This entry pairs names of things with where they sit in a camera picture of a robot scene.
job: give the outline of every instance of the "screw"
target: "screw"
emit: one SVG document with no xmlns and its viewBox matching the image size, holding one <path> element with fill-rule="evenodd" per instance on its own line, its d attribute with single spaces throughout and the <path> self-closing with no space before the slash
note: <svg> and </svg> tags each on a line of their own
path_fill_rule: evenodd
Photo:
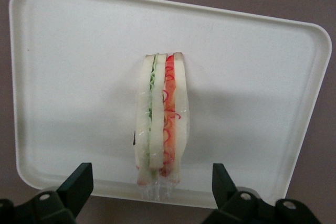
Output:
<svg viewBox="0 0 336 224">
<path fill-rule="evenodd" d="M 240 196 L 244 200 L 251 200 L 252 199 L 251 195 L 247 194 L 247 193 L 242 193 Z"/>
<path fill-rule="evenodd" d="M 295 210 L 296 209 L 296 205 L 293 203 L 293 202 L 291 202 L 291 201 L 284 201 L 283 202 L 283 205 L 285 206 L 285 207 L 287 207 L 288 209 L 291 209 L 291 210 Z"/>
<path fill-rule="evenodd" d="M 41 196 L 40 196 L 40 200 L 45 200 L 45 199 L 47 199 L 47 198 L 49 198 L 50 197 L 50 194 L 42 194 Z"/>
</svg>

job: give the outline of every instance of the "plastic tray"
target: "plastic tray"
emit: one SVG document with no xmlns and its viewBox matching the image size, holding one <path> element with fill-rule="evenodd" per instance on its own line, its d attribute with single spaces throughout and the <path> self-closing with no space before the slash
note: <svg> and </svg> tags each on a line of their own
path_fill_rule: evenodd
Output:
<svg viewBox="0 0 336 224">
<path fill-rule="evenodd" d="M 162 0 L 10 0 L 17 169 L 36 188 L 93 163 L 94 195 L 142 200 L 133 133 L 146 54 L 181 51 L 182 181 L 164 203 L 216 207 L 212 163 L 285 196 L 331 40 L 320 26 Z"/>
</svg>

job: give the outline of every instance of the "gray background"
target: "gray background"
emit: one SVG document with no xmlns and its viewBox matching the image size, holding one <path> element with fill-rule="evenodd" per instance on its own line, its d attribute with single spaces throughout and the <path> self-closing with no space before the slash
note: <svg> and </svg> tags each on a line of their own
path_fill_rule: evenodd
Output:
<svg viewBox="0 0 336 224">
<path fill-rule="evenodd" d="M 322 223 L 336 223 L 336 0 L 170 0 L 316 23 L 334 44 L 287 197 L 302 201 Z M 15 166 L 9 0 L 0 0 L 0 198 L 19 205 L 37 190 Z M 91 196 L 78 223 L 200 223 L 210 209 L 151 204 Z"/>
</svg>

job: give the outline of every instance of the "green filling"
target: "green filling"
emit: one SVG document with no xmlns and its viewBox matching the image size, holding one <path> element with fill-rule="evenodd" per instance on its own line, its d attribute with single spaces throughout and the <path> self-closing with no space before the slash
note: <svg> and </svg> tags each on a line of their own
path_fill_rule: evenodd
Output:
<svg viewBox="0 0 336 224">
<path fill-rule="evenodd" d="M 150 92 L 150 101 L 149 101 L 149 118 L 150 118 L 150 126 L 149 126 L 149 132 L 151 132 L 151 126 L 152 126 L 152 101 L 153 101 L 153 95 L 152 95 L 152 91 L 154 89 L 154 82 L 155 82 L 155 71 L 156 71 L 156 63 L 157 63 L 157 56 L 158 54 L 156 54 L 154 56 L 154 60 L 153 60 L 153 65 L 152 65 L 152 72 L 151 72 L 151 79 L 150 79 L 150 83 L 149 83 L 149 92 Z M 147 161 L 148 161 L 148 166 L 149 166 L 149 162 L 150 162 L 150 153 L 149 153 L 149 142 L 150 142 L 150 138 L 148 138 L 148 151 L 146 152 L 146 156 L 147 156 Z M 152 170 L 152 177 L 155 178 L 158 175 L 157 170 Z"/>
</svg>

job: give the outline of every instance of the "black clamp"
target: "black clamp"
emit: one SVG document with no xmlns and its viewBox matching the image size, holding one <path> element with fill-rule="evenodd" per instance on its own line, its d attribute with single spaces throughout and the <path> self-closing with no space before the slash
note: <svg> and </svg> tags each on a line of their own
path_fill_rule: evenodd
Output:
<svg viewBox="0 0 336 224">
<path fill-rule="evenodd" d="M 39 193 L 17 207 L 9 199 L 0 199 L 0 223 L 76 224 L 92 191 L 92 164 L 82 163 L 56 191 Z"/>
<path fill-rule="evenodd" d="M 238 191 L 223 164 L 213 165 L 212 191 L 218 209 L 202 224 L 321 224 L 309 208 L 292 199 L 271 206 L 248 191 Z"/>
</svg>

